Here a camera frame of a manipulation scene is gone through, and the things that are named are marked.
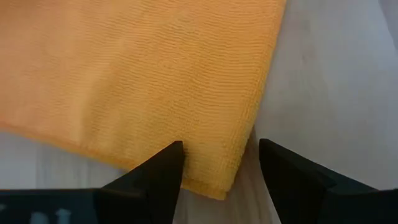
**orange towel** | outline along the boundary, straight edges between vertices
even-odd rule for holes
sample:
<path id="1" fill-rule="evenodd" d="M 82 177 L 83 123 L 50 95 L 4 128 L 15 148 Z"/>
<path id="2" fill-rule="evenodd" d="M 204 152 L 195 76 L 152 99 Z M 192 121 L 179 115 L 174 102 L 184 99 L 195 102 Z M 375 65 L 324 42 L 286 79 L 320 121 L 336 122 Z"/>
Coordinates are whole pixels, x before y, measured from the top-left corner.
<path id="1" fill-rule="evenodd" d="M 183 187 L 225 198 L 284 3 L 0 1 L 0 128 L 127 170 L 183 140 Z"/>

